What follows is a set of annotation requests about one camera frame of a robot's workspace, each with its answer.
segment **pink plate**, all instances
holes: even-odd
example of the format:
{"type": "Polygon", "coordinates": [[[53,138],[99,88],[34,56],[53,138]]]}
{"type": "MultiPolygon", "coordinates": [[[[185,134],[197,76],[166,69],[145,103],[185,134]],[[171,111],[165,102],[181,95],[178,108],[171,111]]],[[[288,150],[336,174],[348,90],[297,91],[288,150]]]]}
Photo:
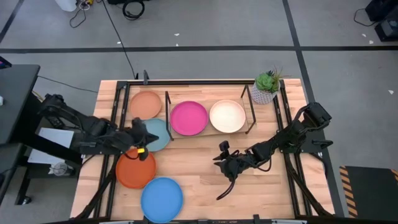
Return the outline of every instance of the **pink plate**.
{"type": "Polygon", "coordinates": [[[201,104],[194,101],[184,101],[175,106],[170,115],[174,131],[184,136],[193,136],[207,125],[209,116],[201,104]]]}

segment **floor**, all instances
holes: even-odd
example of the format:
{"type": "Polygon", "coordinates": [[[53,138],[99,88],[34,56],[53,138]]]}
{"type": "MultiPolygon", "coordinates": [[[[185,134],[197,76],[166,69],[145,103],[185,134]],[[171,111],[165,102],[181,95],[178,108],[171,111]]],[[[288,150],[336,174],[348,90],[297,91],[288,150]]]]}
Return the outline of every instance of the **floor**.
{"type": "MultiPolygon", "coordinates": [[[[55,1],[0,2],[0,54],[11,63],[39,64],[39,75],[90,90],[100,80],[133,78],[102,4],[94,3],[86,21],[72,29],[76,11],[64,12],[55,1]]],[[[353,21],[354,11],[369,2],[151,0],[137,21],[123,18],[116,6],[107,8],[135,72],[147,70],[151,79],[254,78],[273,66],[287,78],[301,78],[308,100],[333,117],[325,136],[334,141],[329,154],[344,202],[340,165],[398,169],[398,92],[389,92],[398,91],[398,42],[382,43],[372,27],[353,21]]],[[[358,20],[370,22],[364,12],[358,20]]],[[[34,90],[61,94],[85,114],[95,107],[94,93],[42,78],[34,90]]],[[[0,207],[2,220],[66,220],[76,180],[33,180],[34,201],[18,207],[13,201],[23,172],[18,170],[0,207]]]]}

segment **plant pot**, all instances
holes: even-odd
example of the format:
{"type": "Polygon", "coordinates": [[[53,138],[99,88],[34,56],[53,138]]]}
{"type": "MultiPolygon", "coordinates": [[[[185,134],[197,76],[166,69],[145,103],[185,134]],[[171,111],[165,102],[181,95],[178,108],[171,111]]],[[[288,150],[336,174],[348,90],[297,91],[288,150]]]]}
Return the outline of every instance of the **plant pot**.
{"type": "Polygon", "coordinates": [[[276,91],[274,93],[270,93],[268,91],[259,90],[259,89],[257,89],[256,82],[254,82],[253,88],[251,90],[251,98],[252,98],[252,100],[254,100],[254,102],[256,102],[258,104],[268,104],[268,103],[272,102],[274,97],[278,94],[278,91],[276,91]]]}

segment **wooden table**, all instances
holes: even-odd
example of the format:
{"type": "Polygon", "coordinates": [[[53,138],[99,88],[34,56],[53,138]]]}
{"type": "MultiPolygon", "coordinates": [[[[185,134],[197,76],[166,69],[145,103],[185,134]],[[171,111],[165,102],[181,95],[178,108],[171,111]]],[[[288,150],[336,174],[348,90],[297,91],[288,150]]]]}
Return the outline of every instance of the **wooden table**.
{"type": "MultiPolygon", "coordinates": [[[[94,116],[110,119],[116,80],[102,81],[99,87],[94,116]]],[[[292,116],[307,103],[299,79],[285,79],[287,96],[292,116]]],[[[165,91],[170,94],[172,103],[185,100],[222,100],[239,98],[244,85],[162,85],[162,86],[133,86],[130,88],[131,98],[143,90],[152,90],[160,95],[164,102],[165,91]]],[[[123,102],[122,90],[119,99],[119,109],[123,102]]],[[[282,97],[279,96],[284,126],[287,125],[284,114],[282,97]]],[[[246,113],[250,107],[245,106],[246,113]]],[[[254,104],[257,123],[249,134],[235,133],[216,136],[200,136],[175,139],[167,147],[155,152],[157,161],[157,177],[166,176],[176,180],[184,196],[183,208],[176,220],[196,219],[252,219],[254,214],[260,218],[293,218],[289,185],[283,155],[278,151],[272,156],[272,169],[262,172],[256,169],[245,170],[236,181],[232,192],[222,200],[217,201],[230,182],[220,172],[220,168],[213,164],[212,158],[220,154],[218,145],[224,140],[229,141],[231,151],[252,146],[254,143],[268,140],[277,130],[277,120],[274,104],[254,104]]],[[[118,110],[116,124],[119,124],[121,110],[118,110]]],[[[165,108],[158,115],[165,119],[165,108]]],[[[131,116],[127,113],[126,126],[131,123],[131,116]]],[[[333,205],[325,178],[322,163],[308,154],[301,155],[303,171],[307,186],[315,198],[326,210],[333,213],[333,205]]],[[[80,172],[73,203],[71,217],[78,215],[90,201],[98,189],[103,156],[95,156],[87,162],[80,172]]],[[[303,199],[296,186],[301,214],[305,214],[303,199]]],[[[140,207],[141,190],[128,189],[116,183],[114,193],[112,220],[142,220],[140,207]]],[[[101,214],[105,214],[108,193],[104,193],[101,214]]]]}

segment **orange plate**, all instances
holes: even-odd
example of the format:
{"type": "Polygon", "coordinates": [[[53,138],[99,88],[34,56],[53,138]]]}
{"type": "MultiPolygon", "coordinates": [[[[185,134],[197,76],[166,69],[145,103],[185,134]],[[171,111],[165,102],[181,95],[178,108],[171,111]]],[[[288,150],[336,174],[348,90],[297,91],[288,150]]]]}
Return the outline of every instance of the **orange plate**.
{"type": "MultiPolygon", "coordinates": [[[[131,158],[137,157],[137,149],[130,149],[127,154],[131,158]]],[[[122,155],[116,164],[116,178],[125,187],[140,189],[145,187],[155,177],[156,161],[154,155],[149,153],[144,161],[129,159],[122,155]]]]}
{"type": "Polygon", "coordinates": [[[133,118],[151,119],[162,109],[162,100],[153,91],[141,91],[131,98],[129,108],[133,118]]]}

